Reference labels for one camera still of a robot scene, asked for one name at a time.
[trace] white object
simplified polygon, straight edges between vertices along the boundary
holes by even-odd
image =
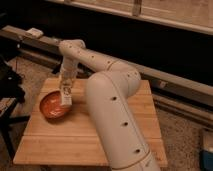
[[[26,31],[26,35],[32,36],[33,38],[36,38],[36,39],[39,39],[44,35],[44,33],[43,33],[43,31],[41,31],[39,29],[31,28],[31,29]]]
[[[59,49],[64,56],[62,81],[75,76],[76,60],[97,72],[88,79],[86,101],[111,169],[160,171],[126,101],[140,87],[139,72],[86,49],[82,40],[62,41]]]

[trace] screw hole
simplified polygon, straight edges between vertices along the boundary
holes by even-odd
[[[140,149],[137,149],[137,150],[135,150],[135,153],[138,154],[138,153],[140,153],[140,151],[141,151]]]
[[[116,99],[117,99],[117,97],[112,97],[111,98],[112,101],[115,101]]]
[[[122,126],[128,126],[128,122],[124,122]]]

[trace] bowl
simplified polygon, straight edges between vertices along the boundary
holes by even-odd
[[[71,106],[62,106],[60,91],[54,91],[41,100],[39,108],[46,118],[58,118],[68,113]]]

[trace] wooden bowl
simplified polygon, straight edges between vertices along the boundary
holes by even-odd
[[[58,118],[69,112],[71,106],[61,106],[60,91],[47,94],[40,102],[40,111],[46,118]]]

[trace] wall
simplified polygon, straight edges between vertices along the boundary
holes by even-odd
[[[81,38],[90,49],[213,85],[212,36],[42,0],[5,0],[0,10],[11,25]]]

